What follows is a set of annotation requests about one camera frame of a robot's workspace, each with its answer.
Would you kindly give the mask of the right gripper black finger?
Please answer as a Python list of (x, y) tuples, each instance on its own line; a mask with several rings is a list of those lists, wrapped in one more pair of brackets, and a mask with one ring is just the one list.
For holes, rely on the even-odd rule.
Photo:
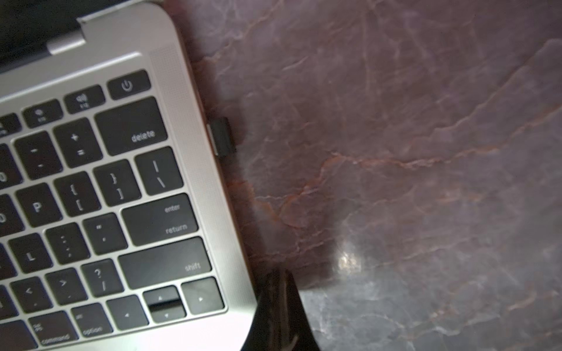
[(320, 348), (313, 336), (294, 276), (271, 271), (261, 285), (258, 305), (243, 350), (297, 351)]

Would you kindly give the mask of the silver laptop computer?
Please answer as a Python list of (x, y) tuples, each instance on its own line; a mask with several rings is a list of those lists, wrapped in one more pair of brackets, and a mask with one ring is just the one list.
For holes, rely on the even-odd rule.
[(218, 147), (161, 1), (3, 1), (1, 349), (242, 349)]

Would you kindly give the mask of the black usb mouse receiver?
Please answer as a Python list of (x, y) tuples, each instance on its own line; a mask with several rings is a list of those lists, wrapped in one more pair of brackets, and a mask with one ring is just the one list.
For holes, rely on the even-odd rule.
[(227, 118), (212, 118), (207, 123), (207, 130), (217, 158), (222, 159), (237, 152), (231, 124)]

